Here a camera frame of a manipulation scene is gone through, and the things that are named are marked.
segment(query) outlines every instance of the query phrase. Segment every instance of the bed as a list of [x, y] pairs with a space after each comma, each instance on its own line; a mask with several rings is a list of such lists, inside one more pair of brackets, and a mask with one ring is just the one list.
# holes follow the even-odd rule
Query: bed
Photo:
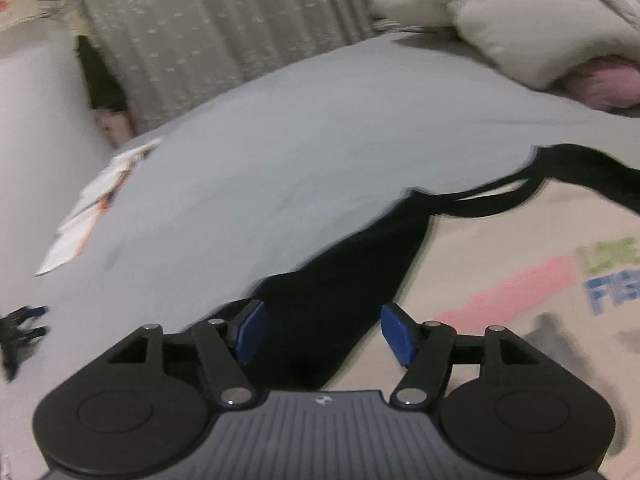
[[280, 69], [150, 132], [164, 141], [86, 249], [40, 280], [32, 303], [51, 306], [50, 334], [0, 399], [13, 478], [46, 470], [30, 430], [39, 400], [136, 327], [180, 330], [407, 187], [465, 190], [560, 142], [640, 167], [639, 134], [638, 118], [531, 91], [466, 44], [405, 33]]

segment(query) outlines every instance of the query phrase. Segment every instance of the curtain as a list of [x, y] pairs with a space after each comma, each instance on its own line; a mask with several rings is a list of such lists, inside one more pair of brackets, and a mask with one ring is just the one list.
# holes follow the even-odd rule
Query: curtain
[[77, 0], [147, 129], [370, 35], [366, 0]]

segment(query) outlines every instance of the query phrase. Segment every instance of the light blue sheet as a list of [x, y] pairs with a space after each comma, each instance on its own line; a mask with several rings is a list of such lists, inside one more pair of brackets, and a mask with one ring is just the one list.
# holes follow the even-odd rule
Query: light blue sheet
[[16, 480], [44, 471], [31, 414], [79, 367], [140, 324], [179, 330], [242, 297], [403, 189], [476, 186], [519, 168], [534, 144], [575, 142], [640, 167], [640, 119], [532, 92], [468, 46], [407, 34], [279, 70], [159, 134], [84, 252], [34, 298], [51, 306], [51, 332], [0, 399]]

